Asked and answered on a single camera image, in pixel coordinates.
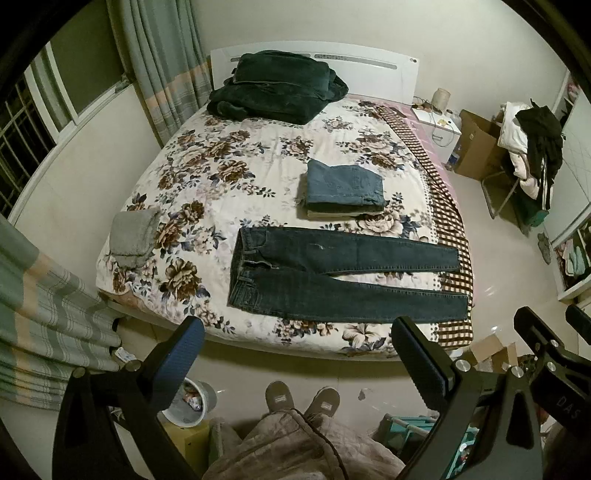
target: black jacket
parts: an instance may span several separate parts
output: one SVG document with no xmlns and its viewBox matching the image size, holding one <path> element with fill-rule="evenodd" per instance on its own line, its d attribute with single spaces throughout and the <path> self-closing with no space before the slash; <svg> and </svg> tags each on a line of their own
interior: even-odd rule
<svg viewBox="0 0 591 480">
<path fill-rule="evenodd" d="M 547 106 L 522 110 L 515 116 L 527 135 L 527 159 L 530 172 L 540 183 L 538 200 L 550 209 L 550 190 L 562 166 L 562 127 Z"/>
</svg>

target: white headboard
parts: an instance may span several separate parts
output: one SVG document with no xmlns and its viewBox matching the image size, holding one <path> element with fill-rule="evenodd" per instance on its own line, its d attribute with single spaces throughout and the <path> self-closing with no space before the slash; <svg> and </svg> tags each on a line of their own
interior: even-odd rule
<svg viewBox="0 0 591 480">
<path fill-rule="evenodd" d="M 349 86 L 349 93 L 411 104 L 418 60 L 380 48 L 322 41 L 274 41 L 212 50 L 213 87 L 232 76 L 243 53 L 282 50 L 325 61 Z"/>
</svg>

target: tiled floor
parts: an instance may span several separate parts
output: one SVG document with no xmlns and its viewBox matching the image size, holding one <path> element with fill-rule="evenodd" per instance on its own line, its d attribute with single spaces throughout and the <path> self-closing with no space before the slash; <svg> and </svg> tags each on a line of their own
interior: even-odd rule
<svg viewBox="0 0 591 480">
<path fill-rule="evenodd" d="M 476 278 L 473 309 L 476 339 L 493 329 L 504 343 L 527 346 L 512 328 L 517 308 L 534 309 L 568 348 L 576 349 L 576 334 L 564 321 L 565 305 L 556 299 L 554 280 L 537 248 L 536 233 L 525 237 L 515 225 L 511 207 L 492 220 L 480 184 L 452 174 L 472 250 Z M 170 334 L 139 320 L 121 324 L 124 347 L 143 358 Z M 400 362 L 354 362 L 301 358 L 256 352 L 208 342 L 189 375 L 208 382 L 218 392 L 214 410 L 242 431 L 266 411 L 265 387 L 275 379 L 291 388 L 296 406 L 305 409 L 325 385 L 337 388 L 341 405 L 336 418 L 360 432 L 375 429 L 385 413 L 417 415 L 426 407 Z"/>
</svg>

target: dark green fleece blanket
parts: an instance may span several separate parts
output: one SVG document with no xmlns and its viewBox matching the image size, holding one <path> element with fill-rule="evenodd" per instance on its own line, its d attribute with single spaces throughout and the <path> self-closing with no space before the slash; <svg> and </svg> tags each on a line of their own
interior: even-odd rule
<svg viewBox="0 0 591 480">
<path fill-rule="evenodd" d="M 252 115 L 304 125 L 348 91 L 326 62 L 264 50 L 240 57 L 234 75 L 209 96 L 207 110 L 233 120 Z"/>
</svg>

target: nightstand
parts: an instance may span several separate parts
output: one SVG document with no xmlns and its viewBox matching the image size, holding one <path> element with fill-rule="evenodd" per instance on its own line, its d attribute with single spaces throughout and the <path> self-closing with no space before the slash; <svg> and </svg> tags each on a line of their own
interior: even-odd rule
<svg viewBox="0 0 591 480">
<path fill-rule="evenodd" d="M 417 120 L 424 124 L 425 132 L 431 136 L 439 161 L 446 164 L 462 132 L 451 119 L 444 115 L 414 108 L 412 110 Z"/>
</svg>

